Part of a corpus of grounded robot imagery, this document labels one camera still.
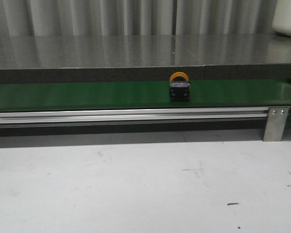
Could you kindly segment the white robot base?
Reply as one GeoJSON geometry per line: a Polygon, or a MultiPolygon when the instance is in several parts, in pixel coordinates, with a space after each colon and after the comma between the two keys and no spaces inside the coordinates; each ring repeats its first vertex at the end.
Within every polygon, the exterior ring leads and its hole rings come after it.
{"type": "Polygon", "coordinates": [[[291,0],[278,0],[272,29],[275,33],[291,36],[291,0]]]}

